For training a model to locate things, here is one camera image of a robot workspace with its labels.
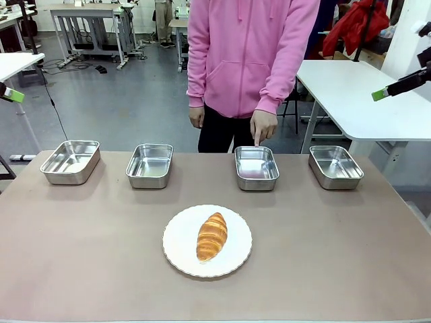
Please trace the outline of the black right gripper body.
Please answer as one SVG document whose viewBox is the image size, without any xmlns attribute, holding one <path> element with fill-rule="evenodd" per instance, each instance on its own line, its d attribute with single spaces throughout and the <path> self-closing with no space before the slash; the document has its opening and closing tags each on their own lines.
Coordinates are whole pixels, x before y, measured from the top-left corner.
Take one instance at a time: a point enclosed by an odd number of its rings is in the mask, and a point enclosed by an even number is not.
<svg viewBox="0 0 431 323">
<path fill-rule="evenodd" d="M 417 54 L 418 62 L 421 68 L 427 67 L 431 61 L 431 47 L 424 49 L 421 53 Z"/>
</svg>

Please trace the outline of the person's left hand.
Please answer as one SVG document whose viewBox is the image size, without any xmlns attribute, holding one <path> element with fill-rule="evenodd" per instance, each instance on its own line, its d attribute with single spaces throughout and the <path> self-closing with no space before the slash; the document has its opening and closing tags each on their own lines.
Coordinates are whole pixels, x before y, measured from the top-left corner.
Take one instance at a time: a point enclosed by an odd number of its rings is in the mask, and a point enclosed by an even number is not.
<svg viewBox="0 0 431 323">
<path fill-rule="evenodd" d="M 251 135 L 254 146 L 258 147 L 264 140 L 272 138 L 277 124 L 276 115 L 262 110 L 254 111 L 251 118 Z"/>
</svg>

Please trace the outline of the person's right hand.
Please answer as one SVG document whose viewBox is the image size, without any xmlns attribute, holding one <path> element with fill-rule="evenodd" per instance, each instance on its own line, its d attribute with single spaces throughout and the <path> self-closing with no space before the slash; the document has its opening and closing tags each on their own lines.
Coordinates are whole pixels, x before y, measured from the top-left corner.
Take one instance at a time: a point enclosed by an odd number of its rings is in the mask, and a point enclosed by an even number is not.
<svg viewBox="0 0 431 323">
<path fill-rule="evenodd" d="M 193 125 L 193 127 L 195 127 L 196 129 L 202 128 L 204 116 L 205 116 L 204 106 L 189 108 L 189 120 Z"/>
</svg>

